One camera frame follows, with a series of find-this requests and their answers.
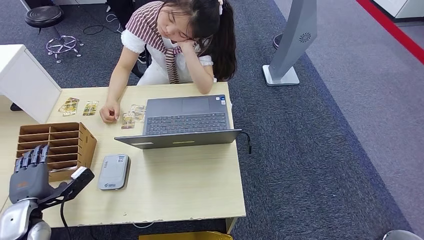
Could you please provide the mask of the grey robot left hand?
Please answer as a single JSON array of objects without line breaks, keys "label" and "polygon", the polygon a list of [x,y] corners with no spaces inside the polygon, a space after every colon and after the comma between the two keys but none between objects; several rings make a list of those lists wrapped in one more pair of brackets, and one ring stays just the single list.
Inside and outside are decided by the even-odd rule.
[{"label": "grey robot left hand", "polygon": [[35,201],[42,209],[60,204],[58,198],[66,195],[68,183],[61,182],[56,188],[49,184],[48,152],[47,144],[38,145],[16,160],[9,183],[12,204],[26,199]]}]

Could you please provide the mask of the person's right hand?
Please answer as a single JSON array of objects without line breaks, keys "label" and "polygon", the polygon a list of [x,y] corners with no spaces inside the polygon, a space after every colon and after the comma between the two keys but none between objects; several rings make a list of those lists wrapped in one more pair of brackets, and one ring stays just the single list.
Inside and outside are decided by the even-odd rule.
[{"label": "person's right hand", "polygon": [[107,100],[99,114],[104,123],[115,123],[120,116],[120,104],[116,100]]}]

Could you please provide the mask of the person's left hand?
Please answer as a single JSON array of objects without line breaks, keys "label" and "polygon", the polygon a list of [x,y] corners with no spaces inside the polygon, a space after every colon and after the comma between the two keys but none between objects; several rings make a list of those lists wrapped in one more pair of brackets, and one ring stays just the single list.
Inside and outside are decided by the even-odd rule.
[{"label": "person's left hand", "polygon": [[181,48],[183,54],[195,53],[195,42],[193,40],[187,39],[179,41],[177,44]]}]

